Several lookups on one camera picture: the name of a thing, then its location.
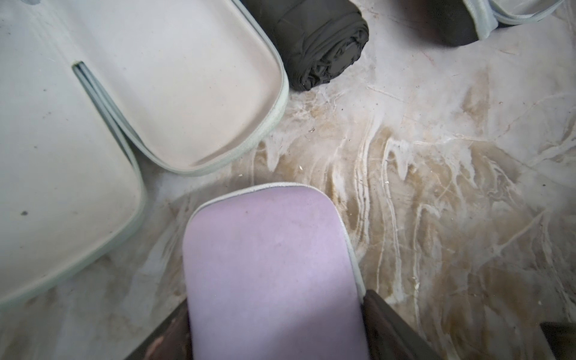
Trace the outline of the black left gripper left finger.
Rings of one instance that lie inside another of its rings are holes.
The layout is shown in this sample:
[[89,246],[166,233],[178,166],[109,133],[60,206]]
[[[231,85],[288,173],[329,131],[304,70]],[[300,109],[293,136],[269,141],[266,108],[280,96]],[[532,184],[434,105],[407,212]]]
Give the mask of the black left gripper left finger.
[[131,359],[192,359],[188,303],[183,301],[130,355]]

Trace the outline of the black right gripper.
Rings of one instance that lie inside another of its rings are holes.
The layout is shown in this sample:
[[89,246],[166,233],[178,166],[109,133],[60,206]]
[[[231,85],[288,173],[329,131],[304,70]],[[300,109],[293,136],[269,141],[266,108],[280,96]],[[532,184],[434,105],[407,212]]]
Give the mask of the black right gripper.
[[576,360],[576,325],[573,322],[542,322],[540,327],[556,360]]

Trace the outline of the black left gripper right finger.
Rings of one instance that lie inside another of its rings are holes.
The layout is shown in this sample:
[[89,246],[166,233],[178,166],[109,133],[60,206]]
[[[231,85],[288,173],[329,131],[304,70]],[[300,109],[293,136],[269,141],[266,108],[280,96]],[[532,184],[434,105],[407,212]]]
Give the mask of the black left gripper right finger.
[[372,359],[441,359],[372,289],[367,290],[364,295],[362,316]]

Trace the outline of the lilac zippered umbrella sleeve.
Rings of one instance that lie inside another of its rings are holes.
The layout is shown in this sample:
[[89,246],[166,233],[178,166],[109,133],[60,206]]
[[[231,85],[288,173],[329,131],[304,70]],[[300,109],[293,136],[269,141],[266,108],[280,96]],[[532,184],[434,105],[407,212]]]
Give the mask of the lilac zippered umbrella sleeve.
[[294,183],[193,213],[182,242],[195,359],[368,359],[363,283],[334,203]]

